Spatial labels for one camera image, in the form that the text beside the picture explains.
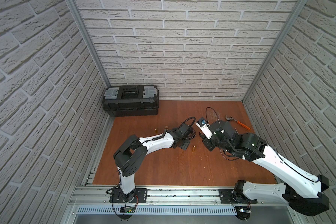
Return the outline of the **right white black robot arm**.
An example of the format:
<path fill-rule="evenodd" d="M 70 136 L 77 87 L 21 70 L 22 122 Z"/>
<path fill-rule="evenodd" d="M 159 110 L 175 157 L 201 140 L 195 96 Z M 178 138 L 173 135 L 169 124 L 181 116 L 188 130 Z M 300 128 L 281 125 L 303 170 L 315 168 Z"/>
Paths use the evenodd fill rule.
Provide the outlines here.
<path fill-rule="evenodd" d="M 231 192 L 235 202 L 278 202 L 310 217 L 329 210 L 329 198 L 323 194 L 329 187 L 327 177 L 304 171 L 253 133 L 238 134 L 229 122 L 218 120 L 210 125 L 201 118 L 196 125 L 209 151 L 218 148 L 230 161 L 242 159 L 253 162 L 282 181 L 279 184 L 257 184 L 239 180 Z"/>

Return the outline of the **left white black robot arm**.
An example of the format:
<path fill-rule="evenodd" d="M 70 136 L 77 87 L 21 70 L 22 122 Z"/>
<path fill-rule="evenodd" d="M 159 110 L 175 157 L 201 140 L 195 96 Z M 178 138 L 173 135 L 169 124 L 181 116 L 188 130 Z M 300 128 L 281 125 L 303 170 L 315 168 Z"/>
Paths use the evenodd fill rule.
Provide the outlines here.
<path fill-rule="evenodd" d="M 195 117 L 189 117 L 180 126 L 169 130 L 165 129 L 162 134 L 156 136 L 139 138 L 136 135 L 131 135 L 119 147 L 113 158 L 119 174 L 118 190 L 124 202 L 135 198 L 135 173 L 145 157 L 166 148 L 186 150 L 190 141 L 196 137 L 193 128 L 195 121 Z"/>

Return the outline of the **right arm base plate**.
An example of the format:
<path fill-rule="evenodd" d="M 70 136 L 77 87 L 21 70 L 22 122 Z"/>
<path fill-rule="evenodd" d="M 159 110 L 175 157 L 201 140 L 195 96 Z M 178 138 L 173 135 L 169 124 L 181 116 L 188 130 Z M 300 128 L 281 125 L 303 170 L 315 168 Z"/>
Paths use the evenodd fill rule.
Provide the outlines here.
<path fill-rule="evenodd" d="M 222 204 L 257 204 L 257 199 L 249 199 L 242 192 L 234 189 L 219 189 L 220 201 Z"/>

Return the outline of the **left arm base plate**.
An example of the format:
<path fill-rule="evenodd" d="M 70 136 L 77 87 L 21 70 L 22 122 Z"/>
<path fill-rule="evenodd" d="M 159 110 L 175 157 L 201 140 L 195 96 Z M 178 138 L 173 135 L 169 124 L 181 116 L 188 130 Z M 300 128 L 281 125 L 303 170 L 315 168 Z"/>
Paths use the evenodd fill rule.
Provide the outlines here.
<path fill-rule="evenodd" d="M 110 194 L 110 203 L 146 203 L 147 201 L 146 188 L 136 188 L 128 194 L 124 194 L 120 188 L 115 188 Z"/>

